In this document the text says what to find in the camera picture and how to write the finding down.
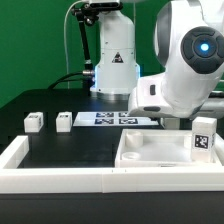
white tray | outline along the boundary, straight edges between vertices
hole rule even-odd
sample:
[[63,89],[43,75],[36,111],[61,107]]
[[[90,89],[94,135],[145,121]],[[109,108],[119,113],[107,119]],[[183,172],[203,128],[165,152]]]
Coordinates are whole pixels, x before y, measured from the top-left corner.
[[191,131],[124,129],[115,167],[222,166],[216,151],[210,163],[192,161],[191,136]]
[[[224,164],[224,141],[219,135],[215,145]],[[0,155],[1,194],[224,191],[224,167],[218,162],[183,167],[17,169],[28,151],[28,136],[17,136]]]

black cable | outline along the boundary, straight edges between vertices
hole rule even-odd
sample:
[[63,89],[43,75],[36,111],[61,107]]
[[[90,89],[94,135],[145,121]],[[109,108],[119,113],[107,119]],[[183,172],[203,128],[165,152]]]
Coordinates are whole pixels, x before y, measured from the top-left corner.
[[83,11],[80,9],[74,8],[73,15],[76,16],[76,19],[79,22],[79,30],[80,30],[80,34],[81,34],[81,40],[82,40],[82,46],[83,46],[83,52],[84,52],[84,58],[85,58],[85,69],[92,70],[93,64],[92,64],[91,58],[90,58],[89,45],[88,45],[88,40],[87,40],[87,35],[86,35],[85,19],[84,19]]
[[66,79],[66,80],[60,80],[58,82],[55,82],[54,85],[52,84],[51,88],[48,87],[48,89],[53,89],[55,86],[57,86],[59,83],[63,83],[63,82],[74,82],[74,81],[84,81],[85,79],[84,78],[81,78],[81,79]]
[[61,81],[67,79],[67,78],[70,78],[72,76],[76,76],[76,75],[82,75],[83,73],[82,72],[75,72],[75,73],[70,73],[68,75],[65,75],[63,77],[61,77],[60,79],[58,79],[57,81],[55,81],[53,84],[51,84],[50,86],[48,86],[48,89],[54,89],[54,87],[60,83]]

label on robot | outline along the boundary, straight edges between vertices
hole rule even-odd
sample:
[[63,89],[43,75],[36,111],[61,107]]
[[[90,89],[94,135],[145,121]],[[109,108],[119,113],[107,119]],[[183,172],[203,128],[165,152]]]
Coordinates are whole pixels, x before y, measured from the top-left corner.
[[117,52],[117,54],[114,57],[114,60],[112,61],[112,63],[124,63],[121,55],[119,52]]

white container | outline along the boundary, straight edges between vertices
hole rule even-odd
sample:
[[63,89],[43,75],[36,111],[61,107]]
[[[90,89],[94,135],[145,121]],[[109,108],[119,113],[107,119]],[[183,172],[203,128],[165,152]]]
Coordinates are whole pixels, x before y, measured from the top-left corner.
[[[127,141],[130,136],[136,138],[133,144],[139,147],[133,147]],[[139,136],[142,137],[141,144],[138,144]],[[209,163],[193,161],[191,139],[191,131],[124,129],[115,167],[222,166],[215,150]]]

white platform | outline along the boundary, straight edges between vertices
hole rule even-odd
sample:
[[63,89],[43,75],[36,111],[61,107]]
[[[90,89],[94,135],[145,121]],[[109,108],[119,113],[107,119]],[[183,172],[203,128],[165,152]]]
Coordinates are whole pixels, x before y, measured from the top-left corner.
[[128,117],[127,112],[79,112],[73,126],[149,126],[159,125],[148,117]]
[[[27,136],[18,136],[0,156],[1,194],[224,191],[223,166],[16,169],[27,143]],[[216,153],[224,164],[224,141],[218,135]]]

